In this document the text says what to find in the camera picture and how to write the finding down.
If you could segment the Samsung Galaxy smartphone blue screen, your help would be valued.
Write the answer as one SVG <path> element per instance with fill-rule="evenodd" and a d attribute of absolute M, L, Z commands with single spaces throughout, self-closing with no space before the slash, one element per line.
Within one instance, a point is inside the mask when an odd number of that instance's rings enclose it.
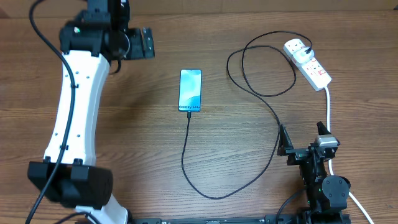
<path fill-rule="evenodd" d="M 199 112 L 201 110 L 202 72 L 199 69 L 180 71 L 178 110 L 181 112 Z"/>

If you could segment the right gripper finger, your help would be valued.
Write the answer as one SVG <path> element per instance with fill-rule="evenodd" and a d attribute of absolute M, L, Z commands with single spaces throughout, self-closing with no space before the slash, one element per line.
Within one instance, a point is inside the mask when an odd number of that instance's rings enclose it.
<path fill-rule="evenodd" d="M 317 129 L 318 129 L 318 134 L 320 136 L 331 135 L 331 132 L 326 128 L 326 126 L 321 121 L 317 123 Z"/>
<path fill-rule="evenodd" d="M 292 141 L 290 140 L 289 134 L 283 124 L 279 128 L 279 145 L 277 149 L 278 156 L 288 156 L 294 150 Z"/>

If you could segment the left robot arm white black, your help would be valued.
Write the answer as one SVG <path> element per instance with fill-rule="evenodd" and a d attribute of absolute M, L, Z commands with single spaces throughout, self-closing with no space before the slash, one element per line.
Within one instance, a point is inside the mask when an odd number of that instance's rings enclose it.
<path fill-rule="evenodd" d="M 27 176 L 46 198 L 92 223 L 132 223 L 113 195 L 113 174 L 96 165 L 95 133 L 101 93 L 112 62 L 155 56 L 152 31 L 131 28 L 128 0 L 88 1 L 60 30 L 62 89 L 52 137 Z"/>

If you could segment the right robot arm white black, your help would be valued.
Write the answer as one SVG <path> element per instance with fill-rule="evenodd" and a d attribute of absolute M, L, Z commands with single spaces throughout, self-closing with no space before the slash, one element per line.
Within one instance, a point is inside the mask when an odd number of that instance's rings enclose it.
<path fill-rule="evenodd" d="M 320 121 L 317 123 L 318 136 L 306 148 L 295 149 L 284 125 L 279 128 L 279 147 L 277 154 L 287 157 L 287 165 L 299 166 L 304 189 L 294 193 L 280 207 L 280 213 L 294 198 L 305 192 L 308 207 L 297 210 L 296 215 L 285 218 L 285 223 L 349 224 L 349 215 L 343 214 L 347 208 L 347 198 L 351 188 L 350 181 L 342 176 L 328 175 L 324 163 L 335 157 L 339 140 L 327 130 Z"/>

